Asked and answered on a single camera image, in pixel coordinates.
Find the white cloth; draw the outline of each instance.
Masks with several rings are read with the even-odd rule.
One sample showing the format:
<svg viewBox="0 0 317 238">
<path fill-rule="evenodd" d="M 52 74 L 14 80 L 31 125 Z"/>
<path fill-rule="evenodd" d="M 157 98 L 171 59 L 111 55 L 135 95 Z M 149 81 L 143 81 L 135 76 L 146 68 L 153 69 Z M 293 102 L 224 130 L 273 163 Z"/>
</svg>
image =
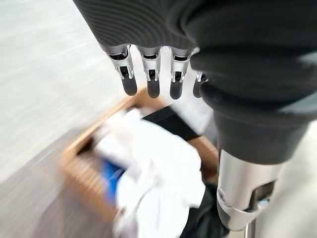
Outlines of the white cloth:
<svg viewBox="0 0 317 238">
<path fill-rule="evenodd" d="M 117 205 L 125 212 L 114 231 L 125 238 L 179 237 L 189 207 L 199 207 L 205 193 L 201 159 L 182 138 L 140 118 L 135 110 L 113 115 L 96 146 L 127 169 L 117 186 Z"/>
</svg>

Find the cardboard box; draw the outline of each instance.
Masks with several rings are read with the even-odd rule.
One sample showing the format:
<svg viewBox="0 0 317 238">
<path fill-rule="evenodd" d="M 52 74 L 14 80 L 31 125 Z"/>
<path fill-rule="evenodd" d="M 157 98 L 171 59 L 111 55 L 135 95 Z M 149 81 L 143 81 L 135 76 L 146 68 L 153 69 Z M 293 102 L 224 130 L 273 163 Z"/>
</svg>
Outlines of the cardboard box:
<svg viewBox="0 0 317 238">
<path fill-rule="evenodd" d="M 133 107 L 151 108 L 153 111 L 166 107 L 160 98 L 151 98 L 146 88 L 133 97 L 126 97 L 117 106 L 100 117 L 94 124 L 82 132 L 64 150 L 60 168 L 64 175 L 64 184 L 106 221 L 112 222 L 117 209 L 111 206 L 105 197 L 105 186 L 99 171 L 99 159 L 90 153 L 91 139 L 94 132 L 105 119 L 114 113 Z M 218 151 L 205 137 L 188 141 L 199 152 L 202 159 L 202 177 L 204 181 L 217 182 Z"/>
</svg>

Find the robotic arm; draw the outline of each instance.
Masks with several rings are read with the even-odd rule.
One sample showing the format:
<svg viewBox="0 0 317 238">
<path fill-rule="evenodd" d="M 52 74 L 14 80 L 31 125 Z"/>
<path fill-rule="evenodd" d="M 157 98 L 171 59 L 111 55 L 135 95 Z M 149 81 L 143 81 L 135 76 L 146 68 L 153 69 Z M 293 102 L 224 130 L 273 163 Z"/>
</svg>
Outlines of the robotic arm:
<svg viewBox="0 0 317 238">
<path fill-rule="evenodd" d="M 313 0 L 74 0 L 118 71 L 137 92 L 129 47 L 159 95 L 160 50 L 171 50 L 170 95 L 189 60 L 194 95 L 214 109 L 219 133 L 218 213 L 242 230 L 269 205 L 283 163 L 317 118 L 317 3 Z M 191 55 L 199 47 L 197 54 Z"/>
</svg>

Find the gray floor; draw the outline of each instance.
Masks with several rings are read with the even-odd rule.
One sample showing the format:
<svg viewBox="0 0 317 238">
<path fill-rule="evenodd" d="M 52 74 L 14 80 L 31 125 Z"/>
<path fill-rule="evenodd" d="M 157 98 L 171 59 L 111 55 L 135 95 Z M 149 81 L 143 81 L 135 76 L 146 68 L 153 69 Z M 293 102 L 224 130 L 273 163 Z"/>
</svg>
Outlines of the gray floor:
<svg viewBox="0 0 317 238">
<path fill-rule="evenodd" d="M 72 0 L 0 1 L 0 181 L 74 126 L 92 122 L 123 96 L 121 80 Z M 138 85 L 140 56 L 131 50 Z M 170 61 L 163 49 L 162 95 Z M 191 93 L 189 70 L 177 104 L 203 128 L 211 112 Z"/>
</svg>

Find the blue fabric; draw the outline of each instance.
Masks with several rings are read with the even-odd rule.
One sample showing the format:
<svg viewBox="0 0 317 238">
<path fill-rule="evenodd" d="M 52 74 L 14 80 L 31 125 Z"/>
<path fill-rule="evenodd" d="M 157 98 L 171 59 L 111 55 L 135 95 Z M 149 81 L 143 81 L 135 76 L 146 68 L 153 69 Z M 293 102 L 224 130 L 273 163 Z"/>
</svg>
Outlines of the blue fabric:
<svg viewBox="0 0 317 238">
<path fill-rule="evenodd" d="M 103 159 L 103 178 L 106 181 L 105 196 L 113 205 L 116 205 L 117 184 L 124 172 L 125 169 L 111 163 L 106 158 Z"/>
</svg>

